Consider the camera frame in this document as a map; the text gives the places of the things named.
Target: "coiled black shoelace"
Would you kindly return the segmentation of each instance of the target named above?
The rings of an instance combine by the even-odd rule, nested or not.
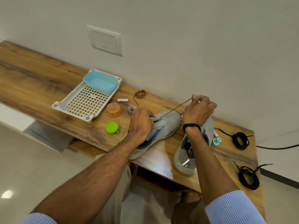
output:
[[[250,136],[246,136],[243,132],[238,132],[234,135],[230,135],[226,132],[224,132],[223,130],[219,129],[219,128],[215,128],[217,130],[220,130],[222,133],[232,137],[233,139],[233,143],[234,145],[240,149],[240,150],[245,150],[248,146],[249,146],[249,140],[248,140],[248,137],[252,137],[253,135],[250,135]],[[239,141],[238,141],[238,137],[242,139],[243,141],[243,144],[240,144]]]
[[[260,186],[260,181],[256,175],[256,172],[258,171],[258,169],[260,169],[260,167],[262,166],[266,166],[266,165],[273,165],[273,164],[263,164],[258,166],[255,170],[246,167],[246,166],[242,166],[241,168],[239,168],[239,166],[234,162],[234,164],[237,166],[237,168],[239,169],[239,173],[238,173],[238,177],[240,182],[242,183],[242,185],[244,185],[246,188],[249,188],[251,190],[256,190],[257,188],[259,188]],[[245,174],[249,175],[250,177],[252,177],[252,184],[249,184],[246,179],[245,179]]]

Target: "teal plastic object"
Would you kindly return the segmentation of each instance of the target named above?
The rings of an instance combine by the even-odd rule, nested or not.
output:
[[[83,81],[89,87],[106,95],[112,94],[118,85],[115,78],[99,71],[90,71],[84,76]]]
[[[217,145],[219,145],[220,144],[220,142],[222,142],[222,140],[221,140],[221,138],[215,138],[215,139],[213,139],[213,145],[214,146],[217,146]]]

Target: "leg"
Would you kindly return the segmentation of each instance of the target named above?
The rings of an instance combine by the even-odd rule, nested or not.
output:
[[[131,170],[126,165],[123,174],[106,205],[93,221],[93,224],[119,224],[121,219],[121,205],[129,194]]]
[[[180,203],[174,206],[171,224],[210,224],[204,208],[197,192],[182,193]]]

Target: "electrical wall plate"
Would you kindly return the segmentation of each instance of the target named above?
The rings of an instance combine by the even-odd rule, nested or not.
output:
[[[123,56],[120,33],[87,25],[87,35],[93,48]]]

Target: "green lid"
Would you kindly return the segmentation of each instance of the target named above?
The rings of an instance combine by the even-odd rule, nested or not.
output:
[[[116,122],[110,122],[106,125],[106,131],[109,134],[116,134],[118,133],[118,124]]]

